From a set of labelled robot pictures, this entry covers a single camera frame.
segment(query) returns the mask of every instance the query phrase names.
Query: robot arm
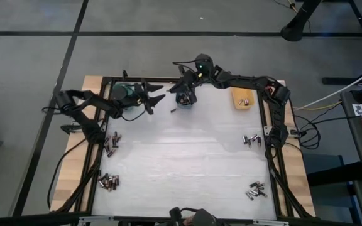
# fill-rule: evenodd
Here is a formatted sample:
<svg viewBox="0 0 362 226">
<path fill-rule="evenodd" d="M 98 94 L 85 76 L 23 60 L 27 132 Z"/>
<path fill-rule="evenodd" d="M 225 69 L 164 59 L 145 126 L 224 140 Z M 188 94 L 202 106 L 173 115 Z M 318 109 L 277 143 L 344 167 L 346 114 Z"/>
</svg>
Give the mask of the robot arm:
<svg viewBox="0 0 362 226">
<path fill-rule="evenodd" d="M 57 101 L 61 113 L 73 118 L 79 123 L 87 141 L 92 144 L 97 144 L 104 140 L 104 133 L 101 131 L 97 121 L 89 119 L 82 112 L 85 107 L 93 105 L 106 111 L 110 117 L 117 119 L 122 116 L 124 109 L 132 106 L 139 106 L 141 104 L 145 105 L 145 111 L 149 114 L 153 114 L 152 107 L 156 106 L 156 104 L 165 96 L 164 94 L 157 97 L 149 97 L 148 95 L 148 92 L 154 92 L 161 89 L 163 87 L 162 85 L 151 85 L 142 81 L 142 84 L 135 83 L 130 87 L 133 87 L 134 89 L 131 90 L 131 94 L 128 93 L 130 88 L 126 90 L 123 86 L 114 87 L 112 90 L 113 98 L 111 100 L 106 100 L 90 90 L 61 91 L 55 97 L 55 100 Z M 84 102 L 77 105 L 74 97 L 84 100 Z"/>
<path fill-rule="evenodd" d="M 271 77 L 232 75 L 217 65 L 213 66 L 212 59 L 207 55 L 200 54 L 193 62 L 195 62 L 197 71 L 187 70 L 185 72 L 180 68 L 183 76 L 169 90 L 170 93 L 183 94 L 190 100 L 190 104 L 194 104 L 197 102 L 194 90 L 203 83 L 211 83 L 218 89 L 239 87 L 257 90 L 263 100 L 268 103 L 273 114 L 273 127 L 266 141 L 276 148 L 281 148 L 285 144 L 288 137 L 287 126 L 284 124 L 285 106 L 290 97 L 288 88 Z"/>
</svg>

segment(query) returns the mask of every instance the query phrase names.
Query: white surface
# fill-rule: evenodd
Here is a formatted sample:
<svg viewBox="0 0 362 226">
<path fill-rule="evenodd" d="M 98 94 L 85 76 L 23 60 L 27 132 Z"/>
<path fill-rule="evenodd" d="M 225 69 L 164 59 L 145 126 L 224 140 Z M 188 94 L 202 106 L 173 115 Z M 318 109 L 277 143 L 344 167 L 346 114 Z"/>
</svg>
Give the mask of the white surface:
<svg viewBox="0 0 362 226">
<path fill-rule="evenodd" d="M 173 207 L 191 207 L 217 218 L 276 219 L 265 146 L 255 142 L 250 149 L 242 139 L 258 134 L 264 143 L 256 92 L 250 110 L 234 108 L 230 89 L 203 85 L 196 94 L 191 109 L 170 113 L 175 94 L 166 93 L 151 116 L 109 119 L 107 134 L 117 131 L 122 138 L 111 158 L 103 156 L 101 170 L 119 175 L 120 186 L 112 192 L 97 187 L 93 215 L 169 217 Z M 124 117 L 142 110 L 131 109 Z M 268 198 L 248 199 L 245 191 L 255 181 L 266 183 Z"/>
</svg>

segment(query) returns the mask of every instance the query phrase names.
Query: black cable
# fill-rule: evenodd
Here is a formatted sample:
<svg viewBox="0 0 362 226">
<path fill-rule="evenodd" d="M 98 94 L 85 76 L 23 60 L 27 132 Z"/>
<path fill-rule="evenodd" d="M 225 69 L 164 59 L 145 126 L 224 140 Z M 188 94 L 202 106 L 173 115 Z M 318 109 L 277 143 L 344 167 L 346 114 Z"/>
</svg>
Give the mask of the black cable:
<svg viewBox="0 0 362 226">
<path fill-rule="evenodd" d="M 312 33 L 312 31 L 311 31 L 311 22 L 309 20 L 307 20 L 307 22 L 308 22 L 309 33 Z"/>
<path fill-rule="evenodd" d="M 140 115 L 136 116 L 136 117 L 133 118 L 133 119 L 126 119 L 126 118 L 124 118 L 124 116 L 123 116 L 122 114 L 121 114 L 121 117 L 122 117 L 125 121 L 132 122 L 133 120 L 141 117 L 145 112 L 146 112 L 146 109 L 144 109 L 143 112 L 142 112 Z"/>
<path fill-rule="evenodd" d="M 272 155 L 272 149 L 269 148 L 269 151 L 265 151 L 265 158 L 273 161 L 274 158 L 276 158 L 277 152 L 275 151 L 275 155 Z"/>
<path fill-rule="evenodd" d="M 49 109 L 60 110 L 59 108 L 56 108 L 56 107 L 43 107 L 41 109 L 41 111 L 47 114 Z M 63 113 L 61 113 L 61 112 L 53 112 L 52 114 L 53 115 L 59 115 L 59 114 L 63 114 Z"/>
<path fill-rule="evenodd" d="M 182 211 L 184 211 L 184 210 L 186 210 L 186 211 L 191 211 L 191 212 L 195 212 L 195 213 L 196 213 L 196 212 L 198 212 L 199 209 L 185 207 L 185 208 L 182 208 L 182 209 L 180 210 L 180 212 L 182 212 Z"/>
<path fill-rule="evenodd" d="M 309 124 L 310 126 L 312 126 L 312 128 L 306 129 L 306 130 L 303 130 L 303 131 L 305 131 L 305 132 L 307 132 L 307 131 L 313 131 L 313 130 L 316 131 L 316 134 L 314 135 L 314 137 L 312 137 L 312 138 L 310 138 L 310 139 L 308 139 L 308 140 L 306 140 L 306 141 L 301 141 L 301 139 L 300 139 L 300 146 L 302 146 L 302 147 L 304 147 L 304 148 L 307 148 L 307 149 L 309 149 L 309 150 L 315 150 L 315 149 L 317 149 L 317 148 L 319 147 L 319 143 L 320 143 L 320 141 L 321 141 L 321 134 L 320 134 L 317 126 L 316 126 L 313 122 L 311 122 L 310 120 L 308 120 L 308 119 L 306 119 L 306 118 L 304 118 L 304 117 L 302 117 L 302 116 L 297 116 L 297 115 L 295 115 L 295 117 L 298 117 L 299 119 L 303 119 L 303 120 L 307 121 L 308 124 Z M 306 143 L 308 143 L 309 141 L 311 141 L 311 140 L 313 140 L 313 139 L 315 139 L 315 138 L 317 138 L 317 141 L 316 141 L 315 143 L 313 143 L 313 144 L 306 144 Z"/>
<path fill-rule="evenodd" d="M 191 72 L 193 72 L 196 76 L 198 76 L 198 75 L 196 74 L 196 72 L 194 71 L 194 69 L 190 68 L 189 66 L 186 66 L 186 65 L 183 65 L 183 64 L 177 63 L 177 62 L 173 62 L 173 64 L 176 65 L 176 66 L 185 67 L 186 69 L 189 69 Z"/>
<path fill-rule="evenodd" d="M 75 146 L 73 146 L 72 148 L 70 148 L 65 154 L 62 155 L 62 157 L 60 158 L 60 161 L 58 161 L 58 164 L 57 166 L 55 167 L 55 171 L 54 171 L 54 174 L 53 174 L 53 178 L 51 179 L 51 183 L 50 183 L 50 187 L 48 187 L 48 192 L 47 192 L 47 206 L 48 206 L 48 209 L 51 209 L 51 205 L 50 205 L 50 194 L 51 194 L 51 189 L 53 187 L 53 183 L 54 183 L 54 180 L 55 180 L 55 176 L 57 175 L 57 171 L 58 171 L 58 168 L 60 167 L 61 165 L 61 162 L 62 160 L 64 159 L 64 157 L 66 157 L 66 155 L 68 155 L 71 151 L 75 150 L 75 148 L 77 148 L 79 145 L 81 145 L 83 142 L 85 142 L 86 138 L 81 140 L 79 143 L 75 144 Z"/>
<path fill-rule="evenodd" d="M 173 62 L 173 64 L 176 64 L 176 63 L 195 63 L 195 62 L 198 62 L 198 61 L 201 61 L 201 60 L 189 60 L 189 61 L 186 61 L 186 62 Z"/>
<path fill-rule="evenodd" d="M 320 118 L 320 116 L 324 116 L 324 115 L 325 115 L 326 113 L 328 113 L 330 110 L 334 109 L 335 107 L 337 107 L 337 106 L 339 106 L 339 105 L 341 105 L 341 103 L 340 103 L 340 104 L 336 104 L 335 106 L 333 106 L 333 107 L 331 107 L 330 109 L 326 110 L 324 113 L 318 115 L 315 119 L 312 119 L 311 122 L 314 122 L 315 120 L 317 120 L 318 118 Z"/>
<path fill-rule="evenodd" d="M 278 5 L 280 5 L 280 6 L 283 6 L 283 7 L 286 7 L 287 9 L 290 9 L 290 7 L 288 7 L 287 5 L 285 5 L 285 4 L 283 4 L 283 3 L 280 3 L 280 2 L 278 2 L 278 1 L 276 1 L 276 0 L 273 0 L 275 3 L 277 3 Z"/>
<path fill-rule="evenodd" d="M 291 145 L 291 146 L 293 146 L 293 147 L 297 148 L 297 149 L 298 149 L 298 150 L 302 153 L 301 149 L 300 149 L 299 147 L 297 147 L 296 145 L 291 144 L 291 143 L 289 143 L 289 142 L 286 142 L 286 144 Z"/>
<path fill-rule="evenodd" d="M 362 117 L 362 116 L 349 116 L 349 117 L 337 117 L 337 118 L 332 118 L 332 119 L 324 119 L 324 120 L 321 120 L 321 121 L 318 121 L 318 122 L 314 122 L 314 124 L 319 124 L 319 123 L 322 123 L 322 122 L 329 122 L 329 121 L 334 121 L 334 120 L 340 120 L 340 119 L 354 119 L 354 118 L 357 118 L 357 117 Z"/>
</svg>

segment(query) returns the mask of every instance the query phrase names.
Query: wooden board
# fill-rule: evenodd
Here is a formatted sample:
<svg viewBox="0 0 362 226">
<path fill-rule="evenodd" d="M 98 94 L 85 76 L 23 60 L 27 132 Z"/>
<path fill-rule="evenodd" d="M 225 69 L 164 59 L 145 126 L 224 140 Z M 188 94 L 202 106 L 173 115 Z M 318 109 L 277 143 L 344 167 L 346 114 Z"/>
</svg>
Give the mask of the wooden board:
<svg viewBox="0 0 362 226">
<path fill-rule="evenodd" d="M 101 82 L 102 76 L 86 76 L 82 90 L 92 90 L 94 93 L 98 94 L 100 92 Z M 96 112 L 96 108 L 87 107 L 84 109 L 84 112 L 87 117 L 93 118 Z M 270 122 L 269 108 L 266 103 L 265 113 L 267 122 Z M 285 123 L 288 127 L 294 127 L 290 103 L 288 103 L 286 106 Z M 67 144 L 67 150 L 81 141 L 83 138 L 84 136 L 82 133 L 71 134 Z M 296 139 L 288 138 L 287 142 L 299 146 L 299 142 Z M 79 184 L 80 175 L 82 173 L 82 168 L 85 161 L 86 149 L 87 143 L 84 143 L 83 145 L 77 147 L 77 149 L 72 153 L 68 154 L 68 156 L 63 160 L 52 200 L 51 210 L 56 210 L 61 207 L 65 200 L 72 194 L 76 186 Z M 286 144 L 282 148 L 282 153 L 285 162 L 289 188 L 296 196 L 297 200 L 301 203 L 301 205 L 303 205 L 311 215 L 315 216 L 314 205 L 312 203 L 301 152 L 295 147 Z M 95 156 L 96 147 L 94 148 L 91 161 L 94 160 Z M 81 210 L 85 210 L 87 199 L 89 197 L 89 190 L 90 183 L 89 186 L 85 189 Z M 285 201 L 282 194 L 283 193 L 279 188 L 280 206 L 282 213 L 286 215 Z"/>
<path fill-rule="evenodd" d="M 270 123 L 271 117 L 268 104 L 266 102 L 264 102 L 263 104 L 265 106 L 266 121 L 268 123 L 268 126 L 271 126 L 272 124 Z M 290 102 L 287 102 L 286 104 L 285 125 L 287 127 L 295 127 Z M 286 142 L 300 147 L 299 141 L 295 138 L 289 137 Z M 312 197 L 308 185 L 307 173 L 305 172 L 304 160 L 302 159 L 302 153 L 296 147 L 289 144 L 285 144 L 283 146 L 282 153 L 286 169 L 288 187 L 290 188 L 296 199 L 299 201 L 299 203 L 305 208 L 305 210 L 312 216 L 315 216 L 314 204 L 312 203 Z M 275 165 L 279 169 L 277 159 L 275 159 Z M 287 216 L 285 197 L 283 195 L 282 189 L 279 186 L 278 194 L 282 214 L 284 216 Z"/>
</svg>

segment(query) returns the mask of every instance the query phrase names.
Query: small wooden tray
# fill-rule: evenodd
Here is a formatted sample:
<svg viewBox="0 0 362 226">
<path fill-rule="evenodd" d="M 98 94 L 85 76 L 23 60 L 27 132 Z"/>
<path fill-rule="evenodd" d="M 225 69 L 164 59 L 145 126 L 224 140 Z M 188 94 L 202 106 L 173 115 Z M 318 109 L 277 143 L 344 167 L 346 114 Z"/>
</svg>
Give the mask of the small wooden tray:
<svg viewBox="0 0 362 226">
<path fill-rule="evenodd" d="M 231 87 L 231 94 L 233 95 L 234 106 L 237 110 L 248 110 L 252 105 L 255 105 L 254 95 L 250 89 Z M 248 106 L 245 106 L 244 103 L 238 105 L 244 99 L 248 99 Z"/>
</svg>

